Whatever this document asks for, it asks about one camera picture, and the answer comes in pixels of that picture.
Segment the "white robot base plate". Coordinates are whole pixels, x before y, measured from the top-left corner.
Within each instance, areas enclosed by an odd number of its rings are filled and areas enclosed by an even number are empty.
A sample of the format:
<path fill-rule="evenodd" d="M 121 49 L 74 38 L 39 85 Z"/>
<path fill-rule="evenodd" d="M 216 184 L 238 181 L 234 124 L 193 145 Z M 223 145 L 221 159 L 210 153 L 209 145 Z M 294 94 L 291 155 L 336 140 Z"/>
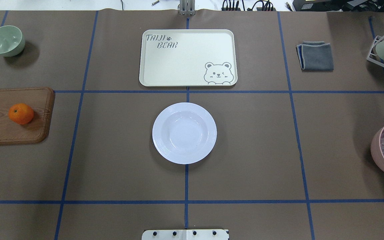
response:
<path fill-rule="evenodd" d="M 229 240 L 229 231 L 225 229 L 171 229 L 146 230 L 142 240 Z"/>

